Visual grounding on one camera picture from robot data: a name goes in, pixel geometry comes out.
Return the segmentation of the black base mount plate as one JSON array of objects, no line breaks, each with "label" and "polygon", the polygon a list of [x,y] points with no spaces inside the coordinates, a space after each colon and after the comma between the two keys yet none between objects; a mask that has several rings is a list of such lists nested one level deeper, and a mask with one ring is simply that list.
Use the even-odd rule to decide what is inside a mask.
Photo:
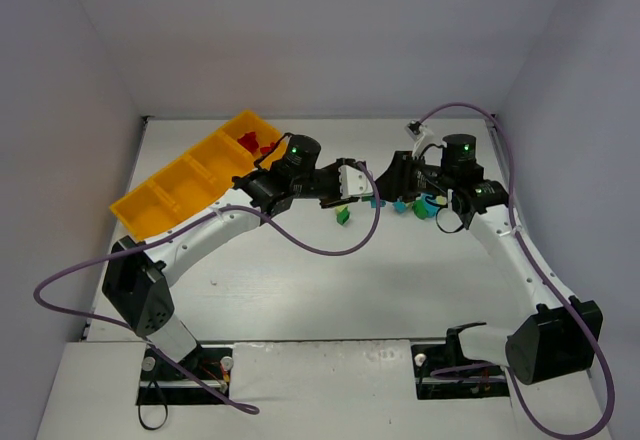
[{"label": "black base mount plate", "polygon": [[[231,346],[205,345],[201,358],[190,371],[210,388],[229,397],[231,374],[223,372],[232,364]],[[139,376],[137,406],[202,406],[220,405],[222,401],[212,396],[197,383],[187,378],[147,347],[144,351]]]},{"label": "black base mount plate", "polygon": [[499,366],[458,358],[444,343],[417,343],[410,348],[415,392],[420,401],[510,396],[505,374]]}]

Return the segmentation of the dark green lego brick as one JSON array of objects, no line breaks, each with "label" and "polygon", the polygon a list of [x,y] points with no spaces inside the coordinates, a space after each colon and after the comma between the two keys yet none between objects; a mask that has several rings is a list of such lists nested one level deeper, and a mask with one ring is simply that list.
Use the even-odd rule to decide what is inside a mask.
[{"label": "dark green lego brick", "polygon": [[348,210],[341,210],[336,214],[336,222],[339,225],[345,225],[350,219],[350,212]]}]

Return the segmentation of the yellow four-compartment sorting tray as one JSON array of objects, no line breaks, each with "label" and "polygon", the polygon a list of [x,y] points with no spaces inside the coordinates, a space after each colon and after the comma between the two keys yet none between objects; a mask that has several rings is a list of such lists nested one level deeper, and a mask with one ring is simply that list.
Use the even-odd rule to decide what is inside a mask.
[{"label": "yellow four-compartment sorting tray", "polygon": [[[274,126],[246,110],[111,204],[110,211],[137,241],[175,228],[218,200],[234,177],[254,169],[262,156],[260,148],[251,154],[237,142],[250,131],[256,132],[260,148],[282,137]],[[261,165],[270,167],[284,152],[285,145],[278,144]]]}]

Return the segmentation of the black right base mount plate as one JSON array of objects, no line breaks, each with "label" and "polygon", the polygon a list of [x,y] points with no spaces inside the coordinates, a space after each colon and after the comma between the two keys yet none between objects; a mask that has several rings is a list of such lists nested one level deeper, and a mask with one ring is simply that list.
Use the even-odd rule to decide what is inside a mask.
[{"label": "black right base mount plate", "polygon": [[410,348],[415,392],[420,401],[510,396],[505,374],[499,366],[458,358],[444,343],[417,343]]}]

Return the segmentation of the green rounded lego piece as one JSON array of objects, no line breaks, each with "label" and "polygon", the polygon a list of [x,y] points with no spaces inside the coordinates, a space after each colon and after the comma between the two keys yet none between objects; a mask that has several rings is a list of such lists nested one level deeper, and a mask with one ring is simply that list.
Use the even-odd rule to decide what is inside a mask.
[{"label": "green rounded lego piece", "polygon": [[420,220],[425,220],[434,216],[433,212],[429,208],[429,205],[427,203],[424,203],[422,200],[413,202],[412,211],[414,215]]}]

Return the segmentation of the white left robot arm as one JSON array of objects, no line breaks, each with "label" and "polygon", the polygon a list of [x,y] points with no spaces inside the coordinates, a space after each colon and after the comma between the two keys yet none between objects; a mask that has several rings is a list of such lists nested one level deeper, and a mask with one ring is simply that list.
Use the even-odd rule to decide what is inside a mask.
[{"label": "white left robot arm", "polygon": [[320,144],[292,135],[284,155],[270,167],[235,177],[218,200],[148,242],[126,236],[112,248],[102,293],[139,338],[187,370],[197,367],[202,347],[175,312],[171,288],[214,250],[286,212],[297,199],[324,208],[376,193],[362,161],[341,158],[319,168]]}]

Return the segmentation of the cyan rounded lego piece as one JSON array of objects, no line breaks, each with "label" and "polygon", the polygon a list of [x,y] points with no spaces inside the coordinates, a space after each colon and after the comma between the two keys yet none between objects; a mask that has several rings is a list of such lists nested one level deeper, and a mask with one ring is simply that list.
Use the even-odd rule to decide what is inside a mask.
[{"label": "cyan rounded lego piece", "polygon": [[431,205],[431,206],[433,206],[433,207],[438,207],[438,206],[439,206],[439,204],[437,203],[437,201],[435,200],[435,198],[434,198],[434,197],[432,197],[432,196],[428,196],[428,195],[426,195],[426,194],[422,194],[422,195],[421,195],[421,199],[422,199],[426,204],[429,204],[429,205]]}]

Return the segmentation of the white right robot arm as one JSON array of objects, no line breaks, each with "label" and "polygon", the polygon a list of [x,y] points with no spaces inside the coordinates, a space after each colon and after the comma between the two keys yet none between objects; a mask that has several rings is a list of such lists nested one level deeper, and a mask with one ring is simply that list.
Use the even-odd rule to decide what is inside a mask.
[{"label": "white right robot arm", "polygon": [[489,362],[508,368],[531,385],[590,368],[603,315],[593,301],[580,301],[558,279],[535,247],[522,248],[526,234],[511,224],[510,196],[485,177],[476,160],[476,139],[451,134],[443,139],[441,160],[429,165],[409,151],[394,153],[377,179],[382,199],[415,200],[444,196],[463,229],[482,245],[501,272],[518,305],[506,327],[486,320],[452,327],[447,341],[465,362]]}]

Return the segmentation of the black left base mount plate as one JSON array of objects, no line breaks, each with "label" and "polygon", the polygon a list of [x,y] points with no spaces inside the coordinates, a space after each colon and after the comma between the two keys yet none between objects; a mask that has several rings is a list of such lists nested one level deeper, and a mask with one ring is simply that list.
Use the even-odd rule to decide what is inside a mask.
[{"label": "black left base mount plate", "polygon": [[[231,346],[205,345],[201,358],[190,371],[210,388],[229,397],[231,374],[223,372],[232,364]],[[222,401],[212,396],[197,383],[187,378],[147,347],[144,351],[139,376],[137,406],[202,406],[220,405]]]}]

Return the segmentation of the red curved lego piece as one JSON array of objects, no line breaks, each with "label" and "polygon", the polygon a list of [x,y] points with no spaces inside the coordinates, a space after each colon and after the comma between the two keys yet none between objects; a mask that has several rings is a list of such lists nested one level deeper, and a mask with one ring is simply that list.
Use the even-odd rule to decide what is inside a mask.
[{"label": "red curved lego piece", "polygon": [[251,154],[254,154],[260,148],[255,131],[245,133],[237,139],[237,142]]}]

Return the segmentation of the cyan small lego brick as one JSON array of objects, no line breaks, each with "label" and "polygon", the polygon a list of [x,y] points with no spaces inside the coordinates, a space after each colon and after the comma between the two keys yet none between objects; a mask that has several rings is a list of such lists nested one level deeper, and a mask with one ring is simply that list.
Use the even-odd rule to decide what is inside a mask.
[{"label": "cyan small lego brick", "polygon": [[393,203],[393,208],[397,213],[404,213],[408,210],[408,206],[406,203],[402,201],[396,201]]}]

